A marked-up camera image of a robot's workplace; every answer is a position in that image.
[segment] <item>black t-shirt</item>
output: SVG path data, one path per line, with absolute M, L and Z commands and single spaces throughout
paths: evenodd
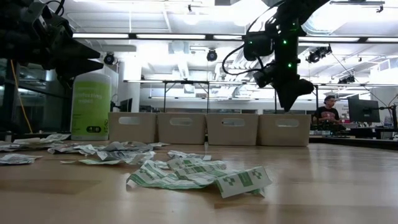
M 315 112 L 315 117 L 317 117 L 317 118 L 332 117 L 332 118 L 335 118 L 336 120 L 340 119 L 336 109 L 334 109 L 334 108 L 328 109 L 324 106 L 321 106 L 317 109 L 317 111 Z

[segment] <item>box handle cutout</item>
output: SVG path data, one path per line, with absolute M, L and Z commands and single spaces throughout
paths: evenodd
M 174 126 L 191 126 L 193 123 L 191 118 L 171 118 L 170 124 Z
M 278 119 L 275 124 L 278 128 L 297 128 L 300 122 L 296 119 Z
M 221 122 L 223 126 L 242 127 L 244 120 L 241 118 L 224 118 Z
M 120 117 L 119 124 L 139 125 L 141 123 L 138 117 Z

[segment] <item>robotic arm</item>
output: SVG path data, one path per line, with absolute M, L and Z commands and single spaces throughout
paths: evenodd
M 0 58 L 55 69 L 62 84 L 103 68 L 89 60 L 100 53 L 72 39 L 69 22 L 56 13 L 34 0 L 0 0 Z
M 261 64 L 261 69 L 255 69 L 253 75 L 256 83 L 260 88 L 271 84 L 279 96 L 280 106 L 286 112 L 291 109 L 297 97 L 313 91 L 313 84 L 300 79 L 297 74 L 297 65 L 300 63 L 297 58 L 299 36 L 305 35 L 301 25 L 328 1 L 281 0 L 272 6 L 278 6 L 278 10 L 266 22 L 265 31 L 246 33 L 244 56 L 248 61 L 260 60 Z M 264 67 L 260 57 L 272 53 L 275 53 L 275 59 Z

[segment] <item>cardboard box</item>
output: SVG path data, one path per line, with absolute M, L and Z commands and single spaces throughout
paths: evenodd
M 307 146 L 310 125 L 311 115 L 260 115 L 258 143 L 262 146 Z
M 204 114 L 159 113 L 159 141 L 169 144 L 204 144 Z
M 258 115 L 206 115 L 209 144 L 222 146 L 255 146 Z
M 109 140 L 153 143 L 156 140 L 156 114 L 110 112 Z

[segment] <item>wooden table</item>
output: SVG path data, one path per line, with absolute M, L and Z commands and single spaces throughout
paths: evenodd
M 204 153 L 203 146 L 167 146 Z M 61 165 L 81 159 L 46 151 L 28 166 L 0 167 L 0 222 L 58 223 L 398 223 L 398 154 L 311 144 L 292 147 L 210 146 L 229 169 L 264 166 L 266 198 L 222 199 L 216 187 L 162 190 L 126 185 L 138 166 Z

